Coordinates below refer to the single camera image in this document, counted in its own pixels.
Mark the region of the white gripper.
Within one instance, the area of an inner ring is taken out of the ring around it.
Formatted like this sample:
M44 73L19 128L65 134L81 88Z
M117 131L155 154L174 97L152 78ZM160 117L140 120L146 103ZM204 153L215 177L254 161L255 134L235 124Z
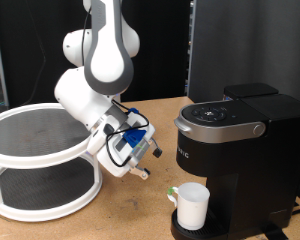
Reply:
M130 111L122 124L109 116L101 128L105 143L96 158L115 177L130 173L146 180L150 171L139 167L139 162L149 148L156 158L162 155L162 149L152 138L154 132L154 127L141 113Z

